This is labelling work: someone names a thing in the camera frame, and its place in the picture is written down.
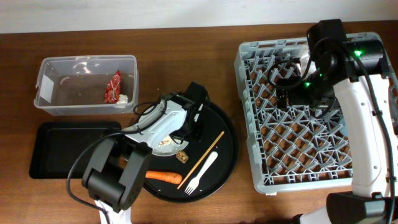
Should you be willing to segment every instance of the black tray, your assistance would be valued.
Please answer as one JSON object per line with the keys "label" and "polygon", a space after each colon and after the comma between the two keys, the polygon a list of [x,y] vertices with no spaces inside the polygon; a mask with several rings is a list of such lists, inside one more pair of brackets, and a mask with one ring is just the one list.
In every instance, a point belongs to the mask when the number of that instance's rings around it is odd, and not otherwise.
{"label": "black tray", "polygon": [[[117,122],[44,123],[37,131],[29,175],[33,179],[66,179],[81,152],[102,134],[119,131]],[[72,178],[81,178],[91,153],[77,165]]]}
{"label": "black tray", "polygon": [[210,147],[220,132],[224,131],[224,135],[211,150],[211,152],[215,151],[218,153],[217,159],[205,172],[200,179],[199,186],[191,195],[184,193],[185,188],[199,173],[207,157],[179,190],[177,190],[178,185],[176,184],[146,179],[144,189],[155,197],[170,202],[194,202],[216,192],[231,175],[236,165],[239,152],[238,138],[236,137],[231,120],[218,106],[212,103],[208,108],[202,109],[198,122],[201,126],[201,136],[192,139],[189,145],[184,149],[189,157],[189,160],[185,164],[178,161],[175,156],[160,157],[152,155],[149,170],[176,172],[181,174],[184,178]]}

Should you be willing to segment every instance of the red wrapper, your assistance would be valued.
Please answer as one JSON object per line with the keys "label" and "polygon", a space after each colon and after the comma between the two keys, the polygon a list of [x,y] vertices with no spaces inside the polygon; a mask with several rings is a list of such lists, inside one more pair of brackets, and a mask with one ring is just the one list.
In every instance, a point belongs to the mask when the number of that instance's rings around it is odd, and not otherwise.
{"label": "red wrapper", "polygon": [[118,70],[106,86],[105,103],[116,103],[119,101],[121,82],[122,76],[120,74],[120,70]]}

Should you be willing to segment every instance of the gray dish rack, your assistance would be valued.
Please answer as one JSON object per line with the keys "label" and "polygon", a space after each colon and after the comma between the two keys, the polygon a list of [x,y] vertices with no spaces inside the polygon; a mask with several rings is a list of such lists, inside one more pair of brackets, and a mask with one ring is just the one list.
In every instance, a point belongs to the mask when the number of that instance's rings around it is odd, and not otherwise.
{"label": "gray dish rack", "polygon": [[[347,38],[381,40],[373,32]],[[287,111],[275,107],[276,92],[267,83],[266,72],[275,61],[298,57],[306,47],[304,37],[247,42],[239,46],[234,62],[254,188],[261,194],[342,187],[352,181],[348,138],[340,133],[341,110],[315,119],[308,106],[291,106]],[[398,81],[389,60],[388,64],[392,71],[389,103],[392,114],[397,114]],[[283,64],[279,68],[279,78],[295,75],[293,68]],[[397,120],[393,117],[394,127]]]}

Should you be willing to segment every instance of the food crumb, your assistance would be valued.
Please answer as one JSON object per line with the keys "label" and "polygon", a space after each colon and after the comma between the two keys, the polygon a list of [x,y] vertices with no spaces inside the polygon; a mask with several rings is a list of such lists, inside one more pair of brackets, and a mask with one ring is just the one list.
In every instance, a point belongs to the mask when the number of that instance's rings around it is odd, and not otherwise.
{"label": "food crumb", "polygon": [[159,145],[161,146],[166,146],[168,144],[170,144],[172,142],[172,138],[170,136],[166,136],[166,138],[164,138]]}
{"label": "food crumb", "polygon": [[175,157],[177,157],[177,159],[182,163],[186,163],[186,161],[188,160],[188,156],[183,150],[179,150],[178,153],[176,153]]}

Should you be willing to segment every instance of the carrot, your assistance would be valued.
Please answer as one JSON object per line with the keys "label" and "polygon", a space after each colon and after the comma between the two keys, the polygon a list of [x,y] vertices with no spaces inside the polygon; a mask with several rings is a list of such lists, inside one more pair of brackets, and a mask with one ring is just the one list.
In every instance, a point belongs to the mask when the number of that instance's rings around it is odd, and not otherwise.
{"label": "carrot", "polygon": [[172,184],[181,183],[182,176],[173,172],[147,171],[146,178],[163,180]]}

